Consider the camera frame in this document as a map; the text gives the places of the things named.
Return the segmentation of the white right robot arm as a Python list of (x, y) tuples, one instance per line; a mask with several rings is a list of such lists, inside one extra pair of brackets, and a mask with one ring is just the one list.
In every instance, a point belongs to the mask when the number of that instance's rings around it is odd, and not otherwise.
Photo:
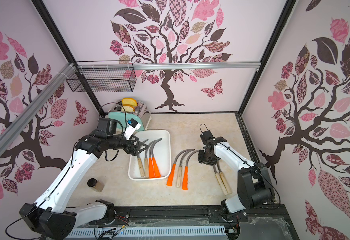
[(261, 206), (275, 198), (267, 167), (248, 160), (230, 146), (223, 137), (214, 137), (211, 131), (200, 134), (203, 149), (198, 153), (198, 162), (218, 169), (224, 161), (237, 172), (237, 193), (222, 201), (223, 208), (230, 214)]

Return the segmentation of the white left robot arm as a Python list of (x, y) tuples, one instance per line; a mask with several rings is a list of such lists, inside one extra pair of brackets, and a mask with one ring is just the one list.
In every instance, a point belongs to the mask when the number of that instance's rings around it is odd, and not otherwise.
[(24, 204), (20, 215), (36, 233), (53, 240), (65, 239), (73, 229), (95, 220), (113, 219), (114, 205), (97, 200), (92, 204), (67, 208), (74, 190), (90, 167), (108, 150), (124, 150), (137, 156), (147, 149), (136, 136), (126, 139), (109, 136), (104, 139), (84, 136), (75, 147), (71, 159), (48, 189), (33, 203)]

